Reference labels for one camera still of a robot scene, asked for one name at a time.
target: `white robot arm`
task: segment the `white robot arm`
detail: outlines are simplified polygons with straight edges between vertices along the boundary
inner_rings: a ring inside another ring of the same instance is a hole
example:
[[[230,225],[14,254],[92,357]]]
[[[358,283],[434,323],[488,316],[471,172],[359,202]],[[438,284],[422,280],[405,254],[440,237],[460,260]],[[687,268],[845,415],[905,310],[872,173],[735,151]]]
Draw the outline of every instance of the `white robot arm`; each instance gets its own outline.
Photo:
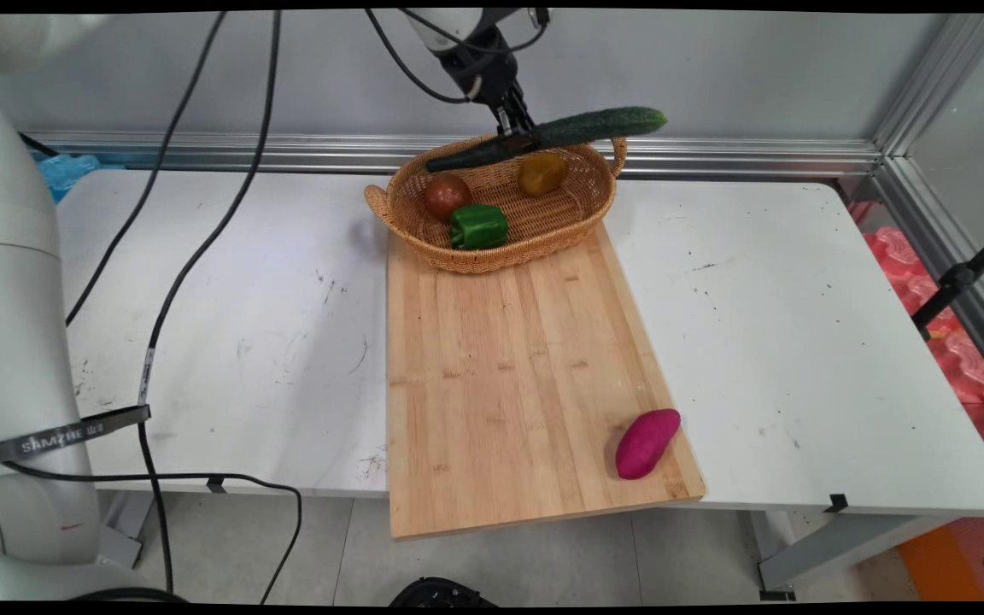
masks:
[[[1,15],[0,43],[12,40],[15,45],[0,44],[0,67],[34,66],[105,20]],[[54,203],[0,109],[0,440],[78,421],[63,326]],[[90,474],[84,443],[36,455],[27,464],[48,472]],[[4,472],[0,599],[71,598],[111,583],[145,584],[130,570],[94,564],[98,535],[92,483],[59,483]],[[59,583],[47,583],[48,565],[76,565],[78,570],[71,583],[62,582],[63,569],[55,572]]]

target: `white wall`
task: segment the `white wall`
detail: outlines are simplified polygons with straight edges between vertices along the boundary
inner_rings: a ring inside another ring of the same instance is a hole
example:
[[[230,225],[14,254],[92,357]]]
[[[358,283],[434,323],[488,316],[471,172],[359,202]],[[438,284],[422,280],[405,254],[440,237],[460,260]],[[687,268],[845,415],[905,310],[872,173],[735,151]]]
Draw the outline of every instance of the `white wall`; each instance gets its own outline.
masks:
[[[405,17],[378,17],[414,73],[458,95]],[[214,13],[125,15],[67,58],[1,75],[0,101],[27,130],[152,130],[168,123]],[[535,121],[621,105],[663,109],[664,135],[869,137],[940,15],[558,9],[517,54]],[[270,17],[231,13],[181,128],[256,132]],[[508,42],[534,34],[524,12]],[[427,97],[387,55],[359,10],[288,11],[274,132],[475,135],[483,106]]]
[[[910,155],[975,247],[984,245],[984,56]]]

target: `sweet potato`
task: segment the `sweet potato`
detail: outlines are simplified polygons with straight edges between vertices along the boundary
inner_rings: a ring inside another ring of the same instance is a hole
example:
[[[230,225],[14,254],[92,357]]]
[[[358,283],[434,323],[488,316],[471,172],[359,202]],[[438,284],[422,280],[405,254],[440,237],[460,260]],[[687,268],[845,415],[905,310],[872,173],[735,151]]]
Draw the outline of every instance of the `sweet potato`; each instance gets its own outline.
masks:
[[[625,435],[621,436],[617,455],[614,456],[618,476],[636,480],[655,470],[655,464],[659,463],[659,458],[681,424],[682,416],[672,408],[652,410],[636,417]]]

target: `cucumber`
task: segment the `cucumber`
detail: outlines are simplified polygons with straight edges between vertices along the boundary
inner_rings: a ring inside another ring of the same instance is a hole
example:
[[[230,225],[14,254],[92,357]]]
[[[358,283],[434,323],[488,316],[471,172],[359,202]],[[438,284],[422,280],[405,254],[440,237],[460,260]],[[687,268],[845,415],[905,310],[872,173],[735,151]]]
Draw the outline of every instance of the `cucumber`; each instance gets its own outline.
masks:
[[[548,121],[530,130],[531,143],[522,149],[509,149],[500,139],[484,141],[454,155],[433,157],[425,163],[429,173],[452,168],[483,167],[512,159],[517,155],[613,137],[631,137],[655,132],[666,124],[663,112],[652,108],[613,108]]]

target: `table leg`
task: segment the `table leg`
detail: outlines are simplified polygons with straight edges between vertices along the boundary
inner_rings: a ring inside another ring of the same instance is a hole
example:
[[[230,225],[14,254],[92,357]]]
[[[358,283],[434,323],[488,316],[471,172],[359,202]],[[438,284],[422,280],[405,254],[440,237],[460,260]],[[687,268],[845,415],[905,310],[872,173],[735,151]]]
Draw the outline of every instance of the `table leg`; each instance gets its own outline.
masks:
[[[952,518],[905,514],[837,514],[835,520],[801,541],[792,540],[784,512],[751,513],[758,550],[762,552],[762,584],[768,591],[792,591],[793,583],[809,581],[879,555],[911,538],[940,528]],[[785,536],[785,523],[788,536]]]
[[[144,545],[138,540],[154,501],[151,491],[117,491],[101,528],[98,556],[134,568]]]

